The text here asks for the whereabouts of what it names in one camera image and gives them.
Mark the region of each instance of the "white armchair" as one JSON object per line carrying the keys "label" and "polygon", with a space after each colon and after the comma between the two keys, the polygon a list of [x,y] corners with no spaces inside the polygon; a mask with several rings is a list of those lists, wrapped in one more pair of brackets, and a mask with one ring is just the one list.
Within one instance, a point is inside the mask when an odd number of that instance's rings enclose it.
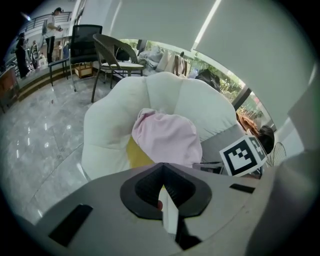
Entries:
{"label": "white armchair", "polygon": [[[82,167],[90,179],[130,168],[126,147],[143,108],[190,119],[197,128],[201,145],[209,142],[205,148],[202,147],[203,154],[208,156],[206,161],[212,161],[211,153],[218,156],[220,149],[242,135],[234,107],[205,82],[180,78],[169,72],[148,77],[127,77],[85,114]],[[234,128],[239,135],[233,141],[229,139],[224,146],[220,143],[220,148],[212,148],[215,145],[212,137],[226,130],[234,134]]]}

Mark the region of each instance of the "gray tile floor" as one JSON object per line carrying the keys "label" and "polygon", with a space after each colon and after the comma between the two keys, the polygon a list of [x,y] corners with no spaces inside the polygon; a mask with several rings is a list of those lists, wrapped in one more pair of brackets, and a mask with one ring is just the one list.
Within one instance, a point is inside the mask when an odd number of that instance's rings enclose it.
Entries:
{"label": "gray tile floor", "polygon": [[[100,78],[95,101],[110,91]],[[77,92],[70,79],[53,85],[0,115],[1,188],[12,210],[32,223],[87,182],[81,168],[83,124],[94,77],[77,80]]]}

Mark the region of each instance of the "standing person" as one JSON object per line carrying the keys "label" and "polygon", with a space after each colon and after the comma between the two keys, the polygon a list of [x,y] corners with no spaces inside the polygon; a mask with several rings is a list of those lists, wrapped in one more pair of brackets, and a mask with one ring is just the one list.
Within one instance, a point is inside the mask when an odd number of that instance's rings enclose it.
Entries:
{"label": "standing person", "polygon": [[17,38],[18,43],[15,46],[16,62],[20,73],[20,78],[24,78],[30,71],[27,67],[26,51],[24,49],[25,33],[20,33]]}
{"label": "standing person", "polygon": [[34,40],[34,41],[32,42],[32,46],[31,46],[31,57],[32,57],[32,65],[33,65],[33,68],[34,68],[34,69],[37,69],[38,64],[37,64],[37,61],[36,61],[36,59],[35,59],[34,54],[38,56],[38,45],[37,45],[36,40]]}
{"label": "standing person", "polygon": [[46,23],[46,31],[44,33],[44,38],[47,46],[46,58],[48,60],[48,64],[52,62],[52,52],[54,51],[55,44],[55,32],[63,30],[60,26],[55,26],[56,16],[58,16],[60,13],[62,13],[62,9],[58,7],[49,16]]}

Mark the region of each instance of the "pink towel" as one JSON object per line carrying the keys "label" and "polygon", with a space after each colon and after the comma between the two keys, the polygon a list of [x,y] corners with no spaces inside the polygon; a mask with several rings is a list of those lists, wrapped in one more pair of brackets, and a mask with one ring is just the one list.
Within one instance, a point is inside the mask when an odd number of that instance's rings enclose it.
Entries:
{"label": "pink towel", "polygon": [[132,129],[132,137],[155,163],[173,163],[192,168],[200,163],[202,148],[195,125],[177,114],[143,108]]}

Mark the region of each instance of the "yellow cushion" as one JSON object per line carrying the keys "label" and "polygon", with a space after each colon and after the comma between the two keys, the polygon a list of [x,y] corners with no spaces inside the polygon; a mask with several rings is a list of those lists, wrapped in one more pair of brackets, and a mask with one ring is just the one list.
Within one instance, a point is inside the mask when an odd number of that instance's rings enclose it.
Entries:
{"label": "yellow cushion", "polygon": [[126,154],[128,156],[131,168],[147,166],[155,163],[149,158],[149,156],[147,156],[145,152],[143,152],[132,136],[126,145]]}

